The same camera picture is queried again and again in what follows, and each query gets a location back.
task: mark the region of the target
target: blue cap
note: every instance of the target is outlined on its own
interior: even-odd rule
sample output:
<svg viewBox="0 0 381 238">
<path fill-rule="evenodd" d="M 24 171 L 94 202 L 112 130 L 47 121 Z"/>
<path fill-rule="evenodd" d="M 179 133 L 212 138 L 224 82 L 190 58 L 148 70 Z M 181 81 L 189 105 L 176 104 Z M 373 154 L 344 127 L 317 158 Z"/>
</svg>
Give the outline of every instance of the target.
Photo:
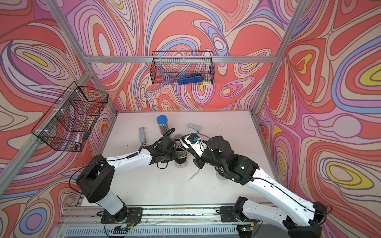
<svg viewBox="0 0 381 238">
<path fill-rule="evenodd" d="M 168 122 L 168 118 L 164 115 L 158 116 L 156 121 L 159 125 L 165 125 Z"/>
</svg>

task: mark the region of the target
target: gray object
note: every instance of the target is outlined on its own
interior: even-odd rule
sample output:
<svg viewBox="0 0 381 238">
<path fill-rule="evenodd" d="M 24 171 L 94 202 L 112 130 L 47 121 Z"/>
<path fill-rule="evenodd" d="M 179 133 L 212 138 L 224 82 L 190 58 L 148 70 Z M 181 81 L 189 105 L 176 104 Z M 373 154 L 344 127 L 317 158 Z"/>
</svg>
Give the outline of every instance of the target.
<svg viewBox="0 0 381 238">
<path fill-rule="evenodd" d="M 195 132 L 200 132 L 201 128 L 199 126 L 195 126 L 193 124 L 188 124 L 188 129 Z"/>
<path fill-rule="evenodd" d="M 166 56 L 166 58 L 179 58 L 178 56 Z M 181 59 L 194 59 L 195 56 L 181 56 Z M 88 63 L 152 63 L 152 56 L 91 56 L 86 55 Z M 213 56 L 214 63 L 274 63 L 274 56 Z"/>
<path fill-rule="evenodd" d="M 139 141 L 142 145 L 146 144 L 146 134 L 144 133 L 144 127 L 139 128 Z"/>
</svg>

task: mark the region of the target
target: white table surface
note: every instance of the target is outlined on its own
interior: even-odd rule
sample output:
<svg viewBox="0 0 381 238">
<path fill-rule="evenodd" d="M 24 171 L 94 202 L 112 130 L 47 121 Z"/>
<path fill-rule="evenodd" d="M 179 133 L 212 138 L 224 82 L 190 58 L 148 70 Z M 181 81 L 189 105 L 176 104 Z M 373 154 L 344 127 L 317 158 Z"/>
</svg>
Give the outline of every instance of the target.
<svg viewBox="0 0 381 238">
<path fill-rule="evenodd" d="M 137 151 L 141 145 L 140 127 L 145 128 L 147 145 L 154 143 L 161 136 L 156 123 L 159 115 L 166 115 L 169 128 L 176 128 L 171 135 L 173 138 L 191 133 L 188 123 L 197 125 L 201 128 L 200 133 L 209 137 L 221 135 L 229 141 L 235 153 L 252 159 L 273 176 L 250 113 L 246 111 L 119 113 L 102 155 L 114 157 Z M 187 163 L 184 168 L 175 167 L 174 161 L 171 161 L 166 169 L 158 169 L 153 164 L 130 170 L 113 179 L 111 190 L 126 205 L 134 206 L 235 203 L 239 196 L 255 202 L 269 202 L 246 186 L 218 179 L 214 167 L 208 164 L 188 181 L 198 168 L 189 153 Z M 86 199 L 82 202 L 82 206 L 92 205 L 97 206 Z"/>
</svg>

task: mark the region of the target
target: vent grille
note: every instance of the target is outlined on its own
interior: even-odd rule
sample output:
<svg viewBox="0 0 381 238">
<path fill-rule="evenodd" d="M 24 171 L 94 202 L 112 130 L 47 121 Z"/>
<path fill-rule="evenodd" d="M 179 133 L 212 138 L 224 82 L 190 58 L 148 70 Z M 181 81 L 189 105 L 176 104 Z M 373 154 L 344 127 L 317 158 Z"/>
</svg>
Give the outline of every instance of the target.
<svg viewBox="0 0 381 238">
<path fill-rule="evenodd" d="M 155 225 L 136 226 L 132 230 L 115 231 L 113 227 L 106 227 L 109 235 L 139 236 L 139 235 L 237 235 L 237 225 Z M 105 236 L 101 227 L 68 227 L 65 237 Z"/>
</svg>

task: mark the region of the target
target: black cable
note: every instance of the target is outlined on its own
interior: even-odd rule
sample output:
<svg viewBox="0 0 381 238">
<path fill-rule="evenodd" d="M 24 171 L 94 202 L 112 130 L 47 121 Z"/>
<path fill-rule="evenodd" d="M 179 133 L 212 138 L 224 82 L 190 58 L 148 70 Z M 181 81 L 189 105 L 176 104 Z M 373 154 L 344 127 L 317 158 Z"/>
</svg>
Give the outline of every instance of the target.
<svg viewBox="0 0 381 238">
<path fill-rule="evenodd" d="M 99 163 L 105 163 L 106 161 L 105 160 L 101 160 L 101 161 L 98 161 L 98 162 L 95 162 L 95 163 L 91 163 L 91 164 L 88 164 L 88 165 L 85 165 L 85 166 L 83 166 L 83 167 L 80 167 L 77 171 L 75 171 L 71 176 L 70 176 L 70 178 L 69 178 L 69 187 L 72 189 L 72 190 L 74 190 L 74 191 L 76 191 L 77 193 L 80 193 L 80 194 L 83 194 L 83 193 L 81 193 L 80 191 L 77 191 L 77 190 L 75 190 L 74 188 L 72 188 L 72 186 L 70 185 L 70 180 L 73 178 L 73 176 L 78 172 L 78 171 L 80 171 L 81 169 L 83 169 L 83 168 L 85 168 L 85 167 L 87 167 L 87 166 L 90 166 L 90 165 L 94 165 L 94 164 L 99 164 Z"/>
<path fill-rule="evenodd" d="M 104 226 L 104 221 L 105 221 L 106 211 L 103 210 L 103 211 L 97 212 L 96 215 L 97 215 L 97 216 L 100 216 L 100 217 L 103 217 L 103 229 L 104 229 L 104 232 L 106 233 L 107 237 L 110 238 L 110 237 L 109 237 L 109 234 L 108 234 L 107 231 L 106 231 L 106 227 Z"/>
<path fill-rule="evenodd" d="M 254 232 L 254 234 L 252 234 L 252 235 L 250 236 L 250 238 L 252 238 L 253 236 L 255 236 L 255 234 L 259 231 L 259 229 L 260 229 L 262 223 L 263 223 L 263 221 L 262 221 L 261 224 L 258 226 L 258 229 Z"/>
<path fill-rule="evenodd" d="M 168 162 L 167 162 L 167 165 L 164 168 L 160 168 L 159 167 L 159 163 L 156 163 L 156 167 L 158 167 L 159 169 L 166 169 L 168 167 Z"/>
<path fill-rule="evenodd" d="M 104 161 L 118 161 L 118 160 L 123 160 L 123 159 L 129 159 L 129 158 L 132 158 L 134 156 L 137 156 L 138 154 L 139 154 L 139 152 L 135 152 L 133 154 L 130 154 L 130 155 L 126 156 L 126 157 L 123 157 L 123 158 L 120 158 L 120 159 L 117 159 L 117 160 L 104 160 Z"/>
<path fill-rule="evenodd" d="M 199 135 L 201 135 L 201 136 L 205 136 L 206 138 L 209 138 L 211 141 L 213 141 L 213 142 L 218 146 L 218 144 L 216 143 L 215 140 L 213 140 L 213 139 L 210 138 L 209 136 L 206 136 L 206 135 L 201 134 L 201 133 L 198 133 L 198 132 L 194 132 L 194 133 L 190 133 L 190 134 L 188 134 L 188 135 L 184 135 L 184 136 L 182 136 L 181 138 L 185 138 L 185 137 L 190 136 L 190 135 L 192 135 L 192 134 L 199 134 Z"/>
<path fill-rule="evenodd" d="M 299 204 L 300 206 L 302 206 L 304 209 L 307 209 L 307 210 L 309 210 L 310 212 L 313 212 L 313 213 L 315 213 L 315 214 L 318 214 L 318 215 L 325 215 L 325 216 L 326 216 L 326 215 L 330 214 L 330 213 L 332 212 L 332 210 L 333 210 L 333 207 L 332 207 L 331 205 L 327 205 L 327 207 L 328 207 L 328 206 L 331 206 L 331 208 L 332 208 L 329 212 L 326 212 L 326 213 L 320 213 L 320 212 L 312 211 L 312 210 L 308 209 L 306 206 L 303 206 L 300 202 L 298 202 L 296 199 L 294 199 L 293 197 L 291 197 L 288 193 L 286 193 L 285 191 L 283 191 L 282 189 L 280 189 L 278 186 L 276 186 L 276 185 L 273 184 L 272 182 L 269 182 L 269 181 L 267 181 L 267 180 L 265 180 L 265 179 L 263 179 L 263 178 L 253 177 L 253 178 L 250 178 L 250 179 L 244 179 L 244 180 L 241 180 L 241 181 L 239 181 L 239 182 L 244 182 L 244 181 L 248 181 L 248 180 L 251 181 L 252 179 L 260 179 L 260 180 L 263 180 L 263 181 L 268 182 L 268 183 L 271 184 L 272 186 L 274 186 L 274 187 L 276 187 L 277 189 L 279 189 L 282 193 L 284 193 L 285 195 L 287 195 L 289 198 L 291 198 L 292 200 L 294 200 L 297 204 Z"/>
<path fill-rule="evenodd" d="M 200 139 L 200 150 L 201 150 L 202 153 L 204 153 L 204 151 L 205 151 L 205 150 L 201 149 L 201 139 Z"/>
<path fill-rule="evenodd" d="M 164 133 L 163 136 L 169 136 L 170 134 L 172 134 L 176 129 L 175 128 L 171 128 L 169 130 L 166 131 L 166 133 Z"/>
<path fill-rule="evenodd" d="M 227 216 L 227 217 L 230 218 L 230 219 L 235 219 L 234 217 L 229 216 L 228 214 L 226 214 L 225 212 L 222 212 L 222 211 L 219 210 L 219 209 L 216 210 L 216 213 L 217 213 L 217 214 L 220 214 L 220 215 L 223 214 L 223 215 Z"/>
<path fill-rule="evenodd" d="M 319 225 L 322 225 L 325 222 L 325 220 L 327 219 L 328 214 L 331 213 L 331 211 L 333 210 L 333 206 L 332 205 L 327 205 L 327 207 L 331 207 L 331 210 L 327 213 L 327 215 L 324 216 L 324 220 L 321 223 L 319 223 Z"/>
</svg>

